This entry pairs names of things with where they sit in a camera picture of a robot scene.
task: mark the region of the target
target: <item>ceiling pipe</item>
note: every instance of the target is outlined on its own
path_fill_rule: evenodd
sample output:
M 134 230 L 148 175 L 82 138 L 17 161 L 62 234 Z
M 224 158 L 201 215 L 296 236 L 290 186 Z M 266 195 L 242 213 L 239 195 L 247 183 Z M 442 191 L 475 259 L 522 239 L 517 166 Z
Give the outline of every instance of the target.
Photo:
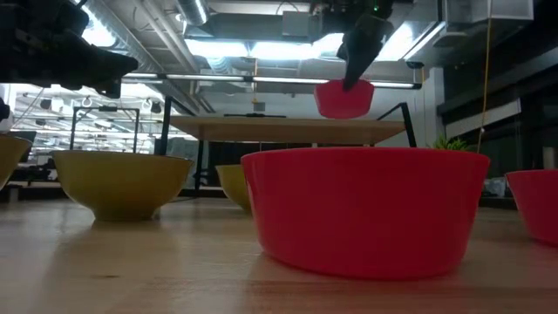
M 153 18 L 151 13 L 149 13 L 146 6 L 143 4 L 143 1 L 133 0 L 133 2 L 138 8 L 138 11 L 147 18 L 147 22 L 151 25 L 151 27 L 153 27 L 157 35 L 159 35 L 160 39 L 167 46 L 168 50 L 173 53 L 174 57 L 184 67 L 184 69 L 186 69 L 187 72 L 196 72 L 192 65 L 190 65 L 190 63 L 186 60 L 186 57 L 177 50 L 176 46 L 168 38 L 167 34 L 165 34 L 159 24 L 157 24 L 157 21 L 155 21 L 155 18 Z
M 159 22 L 163 25 L 163 28 L 165 28 L 165 31 L 167 31 L 167 35 L 174 41 L 174 44 L 176 44 L 176 46 L 178 47 L 178 49 L 180 50 L 184 58 L 186 58 L 187 62 L 190 64 L 194 72 L 198 72 L 199 69 L 195 61 L 194 55 L 192 55 L 192 52 L 190 52 L 190 50 L 186 46 L 186 42 L 184 41 L 184 38 L 182 38 L 181 36 L 179 37 L 176 34 L 176 32 L 174 31 L 174 27 L 168 22 L 160 6 L 157 3 L 155 3 L 153 0 L 145 0 L 145 3 L 147 7 L 150 9 L 151 13 L 153 13 L 153 16 L 157 18 Z
M 176 4 L 188 25 L 202 26 L 209 19 L 206 0 L 176 0 Z

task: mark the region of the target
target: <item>table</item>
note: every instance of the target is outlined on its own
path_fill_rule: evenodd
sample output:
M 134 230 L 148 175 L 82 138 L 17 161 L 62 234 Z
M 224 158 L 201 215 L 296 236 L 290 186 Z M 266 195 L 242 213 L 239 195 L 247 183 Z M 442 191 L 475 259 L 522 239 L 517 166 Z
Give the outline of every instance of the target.
M 204 141 L 259 141 L 287 143 L 324 143 L 374 145 L 382 140 L 407 132 L 410 147 L 416 147 L 411 115 L 407 103 L 400 103 L 377 119 L 280 119 L 280 118 L 215 118 L 170 116 L 172 98 L 165 102 L 163 134 L 159 154 L 167 153 L 168 126 L 199 140 L 198 159 L 203 158 Z M 403 122 L 383 119 L 401 110 Z M 200 191 L 201 162 L 196 163 L 195 193 Z
M 225 199 L 160 219 L 92 223 L 71 201 L 0 205 L 1 313 L 549 313 L 558 249 L 515 211 L 483 208 L 461 267 L 412 282 L 319 276 L 266 257 Z

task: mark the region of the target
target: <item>bowl rim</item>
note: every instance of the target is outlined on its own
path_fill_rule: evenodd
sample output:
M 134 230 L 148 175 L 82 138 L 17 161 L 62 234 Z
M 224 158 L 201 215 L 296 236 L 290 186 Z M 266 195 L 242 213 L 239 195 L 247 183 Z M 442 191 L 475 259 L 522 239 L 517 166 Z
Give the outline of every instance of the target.
M 484 154 L 477 154 L 474 152 L 464 152 L 464 151 L 454 151 L 445 149 L 435 149 L 435 148 L 423 148 L 423 147 L 304 147 L 304 148 L 288 148 L 288 149 L 276 149 L 272 151 L 256 152 L 251 154 L 246 154 L 242 156 L 241 160 L 252 159 L 261 155 L 268 154 L 285 154 L 289 153 L 300 153 L 305 154 L 308 152 L 329 152 L 329 151 L 347 151 L 347 152 L 391 152 L 400 154 L 414 154 L 415 152 L 419 154 L 454 154 L 461 156 L 468 156 L 467 158 L 476 158 L 479 160 L 490 161 L 490 158 Z
M 127 154 L 127 155 L 138 155 L 142 157 L 145 156 L 147 158 L 174 159 L 174 160 L 184 160 L 184 161 L 194 162 L 193 160 L 190 160 L 188 158 L 182 158 L 182 157 L 161 156 L 156 154 L 128 153 L 128 152 L 101 152 L 101 151 L 84 151 L 84 150 L 69 150 L 69 149 L 51 152 L 52 157 L 54 157 L 57 154 L 119 154 L 119 155 Z

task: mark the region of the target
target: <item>fluorescent light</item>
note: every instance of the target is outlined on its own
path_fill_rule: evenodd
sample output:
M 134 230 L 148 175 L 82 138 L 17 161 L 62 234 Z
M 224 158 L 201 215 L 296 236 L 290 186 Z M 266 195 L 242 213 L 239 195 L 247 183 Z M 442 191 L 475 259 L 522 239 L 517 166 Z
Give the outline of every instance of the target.
M 408 23 L 403 23 L 384 44 L 376 61 L 399 61 L 412 47 L 412 43 L 412 28 Z
M 199 80 L 199 81 L 223 81 L 223 82 L 260 82 L 260 83 L 284 83 L 284 84 L 323 84 L 330 80 L 325 78 L 274 78 L 274 77 L 243 77 L 232 75 L 204 75 L 204 74 L 168 74 L 167 79 L 181 79 L 181 80 Z M 400 83 L 400 82 L 383 82 L 371 81 L 377 88 L 400 88 L 412 89 L 415 88 L 414 83 Z
M 254 77 L 255 82 L 265 83 L 291 83 L 291 84 L 323 84 L 329 82 L 328 79 L 321 78 L 267 78 Z
M 400 88 L 400 89 L 412 89 L 415 85 L 413 83 L 392 83 L 392 82 L 370 82 L 374 87 L 377 88 Z
M 158 76 L 156 73 L 128 73 L 124 79 L 156 79 Z
M 325 52 L 337 53 L 339 46 L 343 43 L 343 35 L 343 33 L 328 34 L 322 39 L 315 41 L 312 46 L 317 51 L 320 51 L 320 54 Z
M 163 100 L 164 97 L 160 92 L 156 92 L 149 86 L 138 83 L 138 84 L 122 84 L 121 97 L 134 97 L 134 98 L 151 98 Z
M 122 83 L 124 84 L 156 84 L 156 85 L 161 85 L 163 84 L 163 80 L 162 79 L 154 79 L 154 80 L 149 80 L 149 79 L 136 79 L 136 78 L 124 78 L 122 79 Z
M 264 60 L 306 60 L 320 57 L 320 51 L 311 44 L 259 42 L 250 56 Z
M 428 42 L 430 42 L 436 35 L 438 35 L 438 33 L 440 33 L 445 27 L 446 27 L 446 22 L 440 22 L 440 24 L 438 24 L 436 28 L 434 28 L 428 35 L 422 38 L 415 45 L 414 48 L 412 48 L 407 54 L 405 54 L 403 59 L 408 60 L 412 58 L 415 54 L 417 54 L 417 52 L 423 49 L 426 46 L 426 44 L 428 44 Z
M 265 77 L 254 77 L 255 82 L 266 82 L 266 83 L 287 83 L 287 84 L 323 84 L 329 82 L 328 79 L 321 78 L 265 78 Z M 371 84 L 377 88 L 400 88 L 400 89 L 412 89 L 415 85 L 413 83 L 399 83 L 399 82 L 380 82 L 371 81 Z
M 96 119 L 96 120 L 93 121 L 93 123 L 95 123 L 96 125 L 100 125 L 100 126 L 104 126 L 104 127 L 108 127 L 108 128 L 112 127 L 111 122 L 107 122 L 107 121 L 104 121 L 102 119 Z
M 83 11 L 89 16 L 89 24 L 82 35 L 89 44 L 94 44 L 98 47 L 110 47 L 116 43 L 116 38 L 87 8 L 87 5 L 82 7 Z
M 203 74 L 168 74 L 168 79 L 191 79 L 207 81 L 242 82 L 244 77 L 232 75 L 203 75 Z
M 205 58 L 246 57 L 248 50 L 243 42 L 202 41 L 186 39 L 192 54 Z

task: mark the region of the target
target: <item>cable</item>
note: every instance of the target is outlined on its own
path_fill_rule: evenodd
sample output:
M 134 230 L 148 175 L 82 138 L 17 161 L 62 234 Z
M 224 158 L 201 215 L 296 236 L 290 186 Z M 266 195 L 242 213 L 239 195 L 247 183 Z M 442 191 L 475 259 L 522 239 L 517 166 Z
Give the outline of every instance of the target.
M 281 1 L 281 3 L 279 3 L 279 6 L 277 7 L 276 15 L 279 14 L 279 9 L 281 9 L 281 7 L 286 3 L 290 4 L 293 8 L 295 8 L 296 12 L 300 12 L 300 10 L 296 7 L 296 5 L 294 5 L 291 1 Z
M 479 142 L 477 144 L 477 154 L 480 154 L 480 144 L 482 143 L 482 134 L 484 133 L 485 117 L 487 115 L 487 102 L 488 102 L 488 70 L 490 69 L 490 33 L 492 30 L 492 8 L 493 1 L 490 2 L 488 11 L 488 29 L 487 29 L 487 60 L 485 64 L 485 90 L 482 104 L 482 118 L 480 120 Z
M 76 6 L 81 9 L 81 7 L 84 6 L 85 3 L 87 3 L 87 0 L 81 0 Z

